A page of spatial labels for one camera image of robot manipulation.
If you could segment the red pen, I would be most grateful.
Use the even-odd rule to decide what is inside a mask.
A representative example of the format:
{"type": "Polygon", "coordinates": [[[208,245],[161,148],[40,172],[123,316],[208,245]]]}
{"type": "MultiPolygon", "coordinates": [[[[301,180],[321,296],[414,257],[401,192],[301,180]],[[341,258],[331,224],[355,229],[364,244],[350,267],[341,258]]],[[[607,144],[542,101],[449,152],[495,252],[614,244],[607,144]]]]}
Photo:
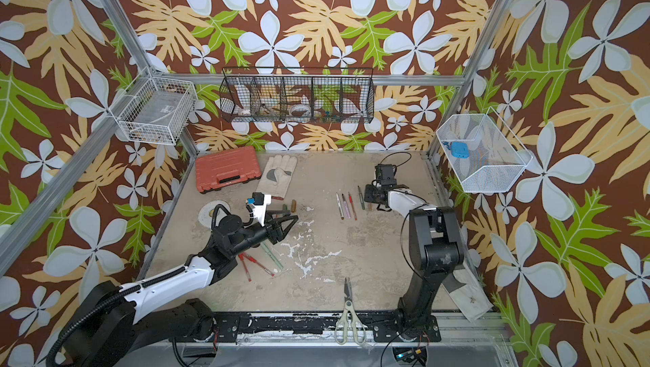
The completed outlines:
{"type": "Polygon", "coordinates": [[[251,276],[251,274],[250,274],[250,272],[248,270],[248,267],[247,267],[247,265],[245,263],[245,256],[243,254],[240,254],[240,255],[238,255],[238,257],[239,257],[240,263],[243,266],[247,281],[252,282],[252,276],[251,276]]]}
{"type": "Polygon", "coordinates": [[[353,201],[352,196],[351,196],[350,193],[348,193],[348,201],[349,201],[349,204],[350,204],[350,210],[351,210],[352,216],[354,217],[355,221],[357,221],[358,217],[357,217],[357,214],[356,214],[356,211],[355,211],[354,201],[353,201]]]}
{"type": "Polygon", "coordinates": [[[261,262],[259,262],[257,259],[255,259],[255,258],[252,257],[251,255],[248,255],[247,253],[243,253],[243,256],[244,256],[245,259],[247,259],[247,260],[249,260],[250,262],[252,262],[252,264],[259,266],[262,270],[264,270],[264,272],[266,272],[267,274],[269,274],[269,276],[271,276],[271,277],[275,277],[275,273],[274,273],[274,272],[272,272],[271,270],[269,270],[267,267],[265,267],[265,265],[263,265],[261,262]]]}

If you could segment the pink pen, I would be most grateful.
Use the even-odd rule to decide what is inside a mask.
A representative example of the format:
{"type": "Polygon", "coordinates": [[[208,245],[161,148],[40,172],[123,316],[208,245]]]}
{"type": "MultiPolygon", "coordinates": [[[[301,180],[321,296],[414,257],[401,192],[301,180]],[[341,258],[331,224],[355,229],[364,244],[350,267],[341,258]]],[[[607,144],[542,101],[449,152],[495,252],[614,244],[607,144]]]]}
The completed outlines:
{"type": "Polygon", "coordinates": [[[349,209],[349,206],[348,206],[348,204],[347,204],[347,202],[345,200],[345,196],[343,194],[340,194],[340,198],[341,198],[342,207],[343,207],[343,210],[344,210],[344,213],[345,213],[345,217],[347,219],[352,219],[353,216],[350,213],[350,209],[349,209]]]}

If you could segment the light green pen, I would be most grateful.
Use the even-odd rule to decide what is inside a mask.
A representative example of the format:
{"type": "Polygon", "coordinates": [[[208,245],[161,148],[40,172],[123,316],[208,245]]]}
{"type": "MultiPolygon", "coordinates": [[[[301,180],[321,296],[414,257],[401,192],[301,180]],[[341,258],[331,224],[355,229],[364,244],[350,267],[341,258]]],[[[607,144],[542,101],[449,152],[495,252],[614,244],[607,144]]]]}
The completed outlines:
{"type": "Polygon", "coordinates": [[[262,243],[262,249],[267,254],[267,256],[274,262],[277,268],[282,271],[284,266],[280,262],[279,258],[274,254],[274,252],[269,248],[266,243],[262,243]]]}

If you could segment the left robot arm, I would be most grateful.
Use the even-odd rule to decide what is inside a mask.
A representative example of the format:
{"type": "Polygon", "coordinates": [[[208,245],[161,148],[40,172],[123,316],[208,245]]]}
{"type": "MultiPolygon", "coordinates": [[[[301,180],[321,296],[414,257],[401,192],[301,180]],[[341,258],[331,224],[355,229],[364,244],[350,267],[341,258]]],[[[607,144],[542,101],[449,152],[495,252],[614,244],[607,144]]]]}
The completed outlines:
{"type": "Polygon", "coordinates": [[[97,285],[59,333],[46,358],[58,365],[65,351],[74,366],[113,366],[125,355],[162,340],[207,340],[214,331],[214,313],[200,299],[170,303],[227,277],[237,258],[264,241],[284,240],[299,217],[289,211],[272,211],[264,222],[243,223],[234,214],[214,219],[205,248],[155,277],[116,286],[97,285]]]}

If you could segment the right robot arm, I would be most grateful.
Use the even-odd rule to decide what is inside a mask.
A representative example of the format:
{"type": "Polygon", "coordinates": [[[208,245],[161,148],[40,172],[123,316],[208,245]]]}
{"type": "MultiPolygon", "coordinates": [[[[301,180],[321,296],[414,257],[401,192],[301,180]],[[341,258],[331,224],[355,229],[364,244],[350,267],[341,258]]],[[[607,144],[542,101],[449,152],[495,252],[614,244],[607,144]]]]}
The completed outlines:
{"type": "Polygon", "coordinates": [[[460,228],[450,207],[437,207],[411,192],[396,180],[397,167],[380,163],[374,180],[367,184],[364,201],[380,210],[394,211],[408,226],[407,264],[412,271],[410,285],[399,299],[395,329],[404,340],[425,335],[440,340],[432,306],[443,282],[464,260],[460,228]]]}

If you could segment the beige work glove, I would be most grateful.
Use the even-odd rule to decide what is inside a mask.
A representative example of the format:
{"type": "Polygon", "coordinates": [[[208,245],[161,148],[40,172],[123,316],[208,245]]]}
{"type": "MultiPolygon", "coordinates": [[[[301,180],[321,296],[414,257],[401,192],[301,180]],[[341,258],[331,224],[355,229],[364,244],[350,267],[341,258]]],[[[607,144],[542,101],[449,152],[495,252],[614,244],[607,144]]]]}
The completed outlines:
{"type": "Polygon", "coordinates": [[[275,155],[267,161],[256,192],[284,199],[297,166],[293,155],[275,155]]]}

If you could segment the white tape roll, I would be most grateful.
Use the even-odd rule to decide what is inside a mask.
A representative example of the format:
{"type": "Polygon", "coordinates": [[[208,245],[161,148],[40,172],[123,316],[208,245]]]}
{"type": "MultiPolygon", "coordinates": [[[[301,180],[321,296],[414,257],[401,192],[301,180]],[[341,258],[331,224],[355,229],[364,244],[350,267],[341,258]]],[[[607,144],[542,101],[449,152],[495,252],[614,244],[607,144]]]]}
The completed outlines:
{"type": "Polygon", "coordinates": [[[219,204],[221,204],[228,212],[231,211],[230,205],[222,200],[214,200],[205,204],[203,208],[200,209],[197,218],[202,226],[205,228],[211,227],[214,210],[219,204]]]}

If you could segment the red plastic tool case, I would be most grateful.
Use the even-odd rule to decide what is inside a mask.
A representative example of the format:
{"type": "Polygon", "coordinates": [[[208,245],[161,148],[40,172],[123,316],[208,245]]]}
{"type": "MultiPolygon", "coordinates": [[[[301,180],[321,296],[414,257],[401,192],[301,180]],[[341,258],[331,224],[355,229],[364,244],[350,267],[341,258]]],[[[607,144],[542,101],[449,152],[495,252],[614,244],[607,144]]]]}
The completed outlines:
{"type": "Polygon", "coordinates": [[[196,160],[196,188],[201,194],[261,177],[257,152],[252,146],[224,150],[196,160]]]}

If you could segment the blue object in basket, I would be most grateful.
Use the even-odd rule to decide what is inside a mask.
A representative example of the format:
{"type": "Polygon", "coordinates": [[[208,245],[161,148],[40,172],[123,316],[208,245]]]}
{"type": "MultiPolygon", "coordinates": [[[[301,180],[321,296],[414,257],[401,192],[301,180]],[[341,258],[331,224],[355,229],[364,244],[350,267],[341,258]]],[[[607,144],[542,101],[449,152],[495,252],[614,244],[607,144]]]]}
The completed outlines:
{"type": "Polygon", "coordinates": [[[470,150],[464,142],[451,142],[449,147],[450,153],[457,159],[468,159],[470,157],[470,150]]]}

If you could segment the white mesh basket right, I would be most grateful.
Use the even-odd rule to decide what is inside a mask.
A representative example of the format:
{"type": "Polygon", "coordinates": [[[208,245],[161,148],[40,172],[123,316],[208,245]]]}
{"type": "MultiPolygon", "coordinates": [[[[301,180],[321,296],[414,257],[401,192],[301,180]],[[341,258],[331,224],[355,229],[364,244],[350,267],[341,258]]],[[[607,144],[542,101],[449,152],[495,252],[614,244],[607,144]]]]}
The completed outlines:
{"type": "Polygon", "coordinates": [[[468,194],[506,193],[533,161],[533,153],[496,111],[454,114],[436,131],[451,169],[468,194]],[[468,159],[454,158],[451,142],[464,142],[468,159]]]}

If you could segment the grey striped work glove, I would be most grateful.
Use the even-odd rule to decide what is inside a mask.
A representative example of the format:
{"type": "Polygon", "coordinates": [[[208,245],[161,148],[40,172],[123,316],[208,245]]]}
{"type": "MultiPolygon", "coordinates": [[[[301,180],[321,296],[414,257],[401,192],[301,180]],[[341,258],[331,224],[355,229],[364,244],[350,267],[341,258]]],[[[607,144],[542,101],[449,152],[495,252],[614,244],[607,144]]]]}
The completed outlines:
{"type": "Polygon", "coordinates": [[[443,280],[443,286],[460,312],[474,322],[489,312],[493,305],[476,277],[467,270],[455,270],[443,280]]]}

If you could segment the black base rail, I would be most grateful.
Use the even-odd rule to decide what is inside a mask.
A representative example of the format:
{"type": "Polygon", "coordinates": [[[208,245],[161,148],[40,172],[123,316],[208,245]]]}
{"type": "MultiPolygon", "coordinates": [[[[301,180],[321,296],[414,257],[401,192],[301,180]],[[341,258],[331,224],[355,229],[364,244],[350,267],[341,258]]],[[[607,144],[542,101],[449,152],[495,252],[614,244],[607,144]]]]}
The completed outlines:
{"type": "MultiPolygon", "coordinates": [[[[379,343],[404,343],[424,340],[441,341],[435,316],[429,314],[424,321],[411,324],[396,310],[359,311],[358,316],[367,327],[367,338],[379,343]]],[[[287,332],[294,339],[300,335],[325,337],[334,332],[340,312],[216,312],[213,315],[213,332],[218,343],[241,343],[245,334],[287,332]]]]}

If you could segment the white-handled scissors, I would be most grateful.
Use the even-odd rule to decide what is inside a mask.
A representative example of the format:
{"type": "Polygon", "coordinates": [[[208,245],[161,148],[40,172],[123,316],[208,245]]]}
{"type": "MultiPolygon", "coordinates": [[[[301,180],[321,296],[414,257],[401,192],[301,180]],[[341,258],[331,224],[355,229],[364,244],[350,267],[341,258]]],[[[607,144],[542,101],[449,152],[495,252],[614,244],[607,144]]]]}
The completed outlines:
{"type": "Polygon", "coordinates": [[[344,345],[351,338],[356,345],[365,345],[367,342],[367,326],[361,322],[358,314],[355,312],[349,277],[346,277],[344,282],[344,300],[344,308],[341,312],[340,319],[338,319],[334,327],[335,342],[338,345],[344,345]]]}

